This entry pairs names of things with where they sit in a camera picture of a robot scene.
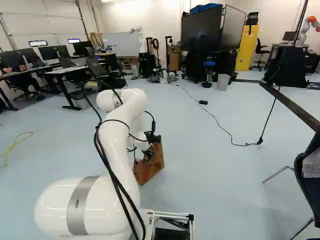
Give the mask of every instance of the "table leg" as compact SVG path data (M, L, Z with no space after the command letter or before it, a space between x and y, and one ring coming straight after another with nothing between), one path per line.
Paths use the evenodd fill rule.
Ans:
M57 76L56 80L57 80L59 86L61 87L61 90L62 90L65 98L68 100L68 102L70 104L70 106L63 106L62 108L63 109L69 109L69 110L76 110L76 111L82 110L80 107L75 106L74 103L72 102L71 96L67 91L67 88L66 88L66 86L64 84L64 81L62 80L62 76Z
M15 108L12 103L10 102L9 98L6 96L5 92L2 90L2 88L0 87L0 94L2 96L2 98L4 99L4 101L6 102L6 104L8 104L7 109L11 110L11 111L18 111L18 108Z
M57 86L54 82L54 78L51 76L48 76L47 74L44 74L44 79L48 83L50 88L50 94L60 94L61 92L57 89Z

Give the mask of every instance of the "white wall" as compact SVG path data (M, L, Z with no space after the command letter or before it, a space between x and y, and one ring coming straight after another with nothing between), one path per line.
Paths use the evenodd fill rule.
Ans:
M79 0L79 5L81 8L81 13L86 28L86 32L90 37L90 33L98 33L91 2L90 0Z
M128 32L142 26L144 38L158 39L162 60L165 59L165 36L180 40L179 0L125 0L97 4L103 33Z
M271 46L282 42L285 31L296 27L301 0L191 0L191 7L209 2L229 4L246 13L259 12L259 38L264 45ZM102 32L125 32L141 25L146 37L159 40L162 59L165 36L172 35L175 41L180 39L180 15L190 9L190 0L113 0L107 3L95 0L94 4ZM320 1L309 1L305 16L310 15L320 19ZM307 35L306 44L320 54L320 33L310 29Z

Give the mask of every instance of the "white robotic arm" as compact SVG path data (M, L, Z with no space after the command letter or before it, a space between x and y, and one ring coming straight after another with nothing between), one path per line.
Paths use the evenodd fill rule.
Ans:
M96 98L98 107L109 112L104 120L122 121L133 136L147 140L141 120L147 104L145 93L141 89L123 89L117 93L123 105L111 90L99 93ZM149 143L128 137L128 127L118 121L103 123L98 134L111 169L139 209L139 187L129 165L127 147L134 144L145 151ZM135 213L125 197L123 199L138 226ZM132 234L109 174L68 178L52 184L38 199L34 218L39 228L55 239L77 240L86 236L86 240L128 240ZM141 227L136 230L141 236Z
M320 23L317 21L317 18L315 16L308 16L305 21L304 21L304 25L299 33L299 36L297 38L297 43L295 44L295 46L297 48L302 48L306 39L307 39L307 31L310 28L310 23L311 26L315 28L315 30L317 32L320 32Z

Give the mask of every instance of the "trash can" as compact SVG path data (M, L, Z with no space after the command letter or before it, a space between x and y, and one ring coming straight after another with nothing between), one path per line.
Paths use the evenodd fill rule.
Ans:
M86 100L86 94L87 93L83 92L82 90L70 92L70 97L76 107L79 107L81 109L90 108L90 105Z
M230 76L228 74L218 74L218 81L216 83L216 89L227 90Z

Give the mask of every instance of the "computer monitor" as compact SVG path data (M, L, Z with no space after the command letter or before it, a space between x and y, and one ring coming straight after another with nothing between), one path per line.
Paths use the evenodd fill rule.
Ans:
M74 53L76 55L85 55L85 56L88 55L88 51L86 50L86 47L93 48L91 41L76 42L73 44L73 47L74 47Z
M286 31L282 38L283 41L294 41L296 37L295 31Z
M20 65L25 65L22 55L17 50L4 51L0 53L1 63L7 68L18 68Z
M70 57L67 46L61 45L61 46L43 46L39 47L40 54L42 56L42 59L47 60L53 60L58 59L58 53L60 57L68 58Z
M39 62L40 57L35 53L33 48L24 48L24 49L19 49L16 50L18 54L25 56L26 60L30 64L36 64Z
M219 50L235 50L240 47L246 13L230 5L225 5L223 27Z
M181 47L191 53L216 51L219 47L223 6L217 5L181 18Z

